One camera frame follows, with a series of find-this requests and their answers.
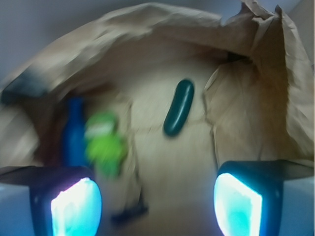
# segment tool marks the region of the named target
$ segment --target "white wall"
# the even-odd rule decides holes
[[[307,55],[314,64],[314,0],[302,0],[290,13]]]
[[[225,21],[240,10],[237,0],[154,0],[207,10]],[[300,0],[260,0],[268,10],[289,12]],[[0,80],[67,32],[106,12],[147,0],[0,0]]]

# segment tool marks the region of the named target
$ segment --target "glowing light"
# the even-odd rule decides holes
[[[83,178],[51,201],[53,235],[95,235],[101,212],[98,185],[89,178]]]
[[[217,222],[225,236],[259,236],[262,196],[229,173],[214,188]]]

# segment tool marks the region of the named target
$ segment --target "green cucumber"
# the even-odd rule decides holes
[[[189,79],[181,80],[175,90],[172,105],[164,121],[164,132],[173,137],[182,130],[192,104],[194,87]]]

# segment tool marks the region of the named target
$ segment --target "dark object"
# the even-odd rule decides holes
[[[234,61],[242,60],[242,59],[246,59],[246,58],[248,58],[248,57],[242,56],[242,55],[239,55],[236,53],[232,53],[232,52],[228,52],[228,54],[227,54],[227,61],[228,62],[234,62]]]
[[[140,195],[139,202],[135,206],[125,209],[122,213],[113,215],[111,221],[118,226],[147,213],[148,210],[149,208],[144,204],[142,195]]]
[[[39,98],[47,93],[47,86],[28,68],[3,90],[1,102],[9,105],[22,98]]]
[[[193,94],[193,83],[189,79],[178,83],[172,105],[164,122],[163,128],[166,135],[172,137],[182,130],[190,111]]]

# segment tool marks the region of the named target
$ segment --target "bottle neck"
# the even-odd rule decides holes
[[[68,100],[69,120],[84,121],[83,119],[83,99],[75,97]]]

